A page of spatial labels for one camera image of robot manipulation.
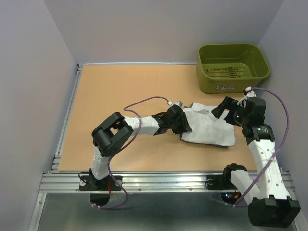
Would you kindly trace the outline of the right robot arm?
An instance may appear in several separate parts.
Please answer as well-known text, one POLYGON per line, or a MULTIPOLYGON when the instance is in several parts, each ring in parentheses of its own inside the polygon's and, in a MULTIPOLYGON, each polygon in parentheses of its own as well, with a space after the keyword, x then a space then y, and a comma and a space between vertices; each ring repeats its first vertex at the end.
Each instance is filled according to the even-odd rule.
POLYGON ((233 186, 242 200, 248 205, 248 218, 252 225, 287 228, 299 214, 298 200, 293 200, 285 187, 276 159, 275 136, 272 127, 265 124, 265 100, 253 96, 238 101, 225 97, 222 103, 212 110, 215 118, 220 118, 228 110, 224 120, 231 125, 240 126, 257 169, 257 176, 251 180, 246 168, 229 164, 223 170, 222 184, 233 186))

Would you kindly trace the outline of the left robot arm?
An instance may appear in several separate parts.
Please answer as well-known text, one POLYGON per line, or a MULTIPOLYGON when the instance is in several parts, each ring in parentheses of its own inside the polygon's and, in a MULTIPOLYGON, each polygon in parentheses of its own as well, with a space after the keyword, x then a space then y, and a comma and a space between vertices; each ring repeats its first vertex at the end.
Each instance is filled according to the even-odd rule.
POLYGON ((111 114, 92 132, 95 154, 90 169, 91 185, 101 190, 107 185, 110 159, 128 145, 127 140, 137 135, 160 135, 172 130, 174 134, 192 132, 184 110, 174 104, 166 112, 148 117, 126 117, 120 112, 111 114))

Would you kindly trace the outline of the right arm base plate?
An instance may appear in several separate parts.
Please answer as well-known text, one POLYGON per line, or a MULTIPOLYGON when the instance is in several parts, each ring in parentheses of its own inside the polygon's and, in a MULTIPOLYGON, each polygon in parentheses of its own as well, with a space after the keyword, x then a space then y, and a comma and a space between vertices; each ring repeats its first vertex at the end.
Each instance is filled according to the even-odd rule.
POLYGON ((223 175, 209 174, 206 176, 205 187, 209 190, 236 190, 230 178, 223 175))

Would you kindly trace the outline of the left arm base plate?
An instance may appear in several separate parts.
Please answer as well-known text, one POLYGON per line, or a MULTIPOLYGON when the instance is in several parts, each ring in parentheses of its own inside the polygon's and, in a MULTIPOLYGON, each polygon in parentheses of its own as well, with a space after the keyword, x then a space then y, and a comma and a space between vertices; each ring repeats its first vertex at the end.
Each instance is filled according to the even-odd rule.
POLYGON ((80 191, 120 191, 119 182, 122 181, 122 176, 115 176, 117 183, 110 177, 107 176, 102 180, 97 180, 92 176, 84 175, 81 176, 79 183, 80 191))

